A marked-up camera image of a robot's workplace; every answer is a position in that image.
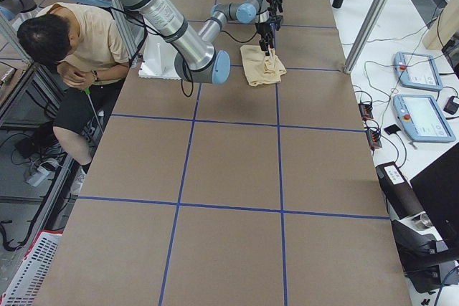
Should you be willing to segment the beige long-sleeve printed shirt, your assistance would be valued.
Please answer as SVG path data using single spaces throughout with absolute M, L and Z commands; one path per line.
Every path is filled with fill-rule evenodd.
M 281 77 L 287 73 L 275 49 L 273 56 L 267 56 L 255 45 L 243 45 L 240 52 L 245 77 L 251 87 L 279 83 Z

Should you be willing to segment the upper blue teach pendant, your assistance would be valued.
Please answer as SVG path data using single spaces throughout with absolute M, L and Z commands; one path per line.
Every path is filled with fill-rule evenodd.
M 432 55 L 396 52 L 394 70 L 404 87 L 433 92 L 443 89 L 440 73 Z

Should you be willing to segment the blue teach pendant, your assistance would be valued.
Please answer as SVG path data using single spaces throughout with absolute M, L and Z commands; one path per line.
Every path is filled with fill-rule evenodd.
M 452 143 L 456 140 L 442 110 L 431 95 L 395 95 L 392 104 L 411 141 Z
M 443 89 L 440 73 L 432 55 L 396 52 L 394 70 L 404 87 L 433 92 Z

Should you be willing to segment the lower blue teach pendant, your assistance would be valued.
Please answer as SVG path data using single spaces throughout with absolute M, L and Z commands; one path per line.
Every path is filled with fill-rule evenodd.
M 431 95 L 395 95 L 392 104 L 411 141 L 452 143 L 456 140 L 442 110 Z

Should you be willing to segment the seated person beige shirt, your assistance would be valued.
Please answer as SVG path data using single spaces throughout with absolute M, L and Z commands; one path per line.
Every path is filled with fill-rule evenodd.
M 93 160 L 82 131 L 94 114 L 83 90 L 90 88 L 95 109 L 109 118 L 130 69 L 123 40 L 108 11 L 62 2 L 23 21 L 17 37 L 35 62 L 55 68 L 68 87 L 53 132 L 80 164 L 70 187 L 71 194 L 78 195 Z

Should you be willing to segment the black brown cylinder device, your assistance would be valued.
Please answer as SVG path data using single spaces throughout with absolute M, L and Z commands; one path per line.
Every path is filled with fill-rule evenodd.
M 400 219 L 424 211 L 411 185 L 395 162 L 379 164 L 375 170 L 381 190 Z

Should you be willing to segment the black monitor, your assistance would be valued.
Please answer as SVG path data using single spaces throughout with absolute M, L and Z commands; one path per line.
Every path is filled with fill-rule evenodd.
M 410 181 L 432 225 L 450 248 L 458 246 L 458 145 Z

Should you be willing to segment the white power strip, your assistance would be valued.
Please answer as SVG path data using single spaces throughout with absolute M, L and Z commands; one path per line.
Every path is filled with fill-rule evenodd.
M 41 163 L 36 171 L 26 179 L 26 183 L 30 186 L 37 187 L 41 182 L 43 182 L 51 172 L 55 172 L 58 162 L 55 159 L 46 160 L 44 163 Z

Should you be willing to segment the white plastic basket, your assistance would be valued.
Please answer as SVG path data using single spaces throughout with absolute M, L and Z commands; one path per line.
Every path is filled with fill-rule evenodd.
M 46 277 L 62 231 L 41 230 L 28 248 L 8 288 L 1 294 L 1 305 L 32 305 Z

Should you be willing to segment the aluminium frame post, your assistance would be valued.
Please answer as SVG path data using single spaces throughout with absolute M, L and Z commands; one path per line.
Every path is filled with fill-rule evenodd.
M 364 46 L 376 25 L 377 19 L 379 18 L 387 0 L 373 0 L 369 10 L 364 18 L 362 26 L 359 30 L 359 33 L 354 40 L 351 51 L 346 58 L 343 72 L 346 74 L 351 74 L 356 62 L 363 52 Z

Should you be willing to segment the green handled stick tool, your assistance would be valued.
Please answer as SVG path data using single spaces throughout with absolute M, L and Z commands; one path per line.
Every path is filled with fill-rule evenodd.
M 98 124 L 99 129 L 100 129 L 100 132 L 103 133 L 103 126 L 102 126 L 102 123 L 101 123 L 101 121 L 100 121 L 98 112 L 96 111 L 95 106 L 94 106 L 93 101 L 92 101 L 92 98 L 91 98 L 91 96 L 90 96 L 90 88 L 89 88 L 89 87 L 85 88 L 85 89 L 83 90 L 83 92 L 84 92 L 85 95 L 87 96 L 87 99 L 88 99 L 88 101 L 89 101 L 90 107 L 91 107 L 91 109 L 92 109 L 92 111 L 93 111 L 93 114 L 94 114 L 94 116 L 95 116 L 96 122 L 97 122 L 97 124 Z

